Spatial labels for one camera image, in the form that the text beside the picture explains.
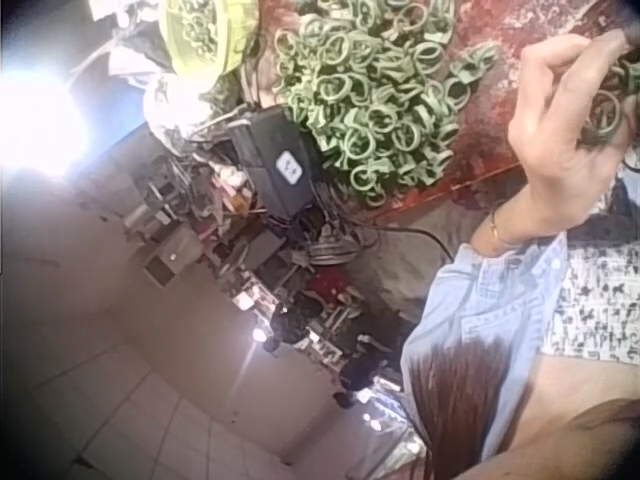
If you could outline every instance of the yellow bowl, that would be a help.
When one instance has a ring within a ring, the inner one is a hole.
[[[218,37],[215,60],[200,56],[184,38],[181,15],[175,13],[179,0],[162,0],[159,8],[160,32],[167,45],[173,68],[198,92],[208,92],[218,77],[242,64],[258,26],[257,0],[211,0],[215,4]]]

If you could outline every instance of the light blue shirt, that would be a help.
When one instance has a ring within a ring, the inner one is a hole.
[[[477,255],[462,245],[454,262],[437,274],[422,321],[411,333],[402,354],[402,373],[409,363],[434,345],[453,346],[481,338],[501,338],[511,346],[511,363],[498,400],[495,419],[482,450],[482,460],[496,454],[524,392],[534,358],[553,316],[567,271],[567,238],[534,242],[500,258]],[[411,399],[410,382],[405,391]]]

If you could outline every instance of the gold bracelet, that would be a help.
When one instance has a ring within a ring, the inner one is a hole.
[[[501,202],[498,202],[498,204],[494,207],[494,209],[491,210],[491,214],[489,215],[489,226],[491,227],[491,233],[493,234],[493,238],[495,238],[499,243],[501,243],[505,247],[517,248],[520,245],[517,245],[517,244],[514,244],[514,243],[510,243],[510,242],[507,242],[507,241],[503,240],[502,237],[500,237],[500,234],[498,233],[498,227],[496,226],[496,211],[504,203],[505,203],[504,200],[501,201]]]

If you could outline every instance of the white label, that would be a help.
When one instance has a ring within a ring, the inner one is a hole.
[[[291,155],[291,152],[285,150],[276,160],[276,168],[282,174],[289,185],[295,185],[302,176],[302,167]]]

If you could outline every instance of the hand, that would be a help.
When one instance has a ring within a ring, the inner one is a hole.
[[[585,149],[577,143],[605,75],[628,49],[624,33],[613,30],[594,40],[563,35],[522,51],[509,142],[529,180],[518,201],[533,222],[531,236],[583,223],[608,190],[635,132],[635,97],[623,103],[622,124],[608,145]]]

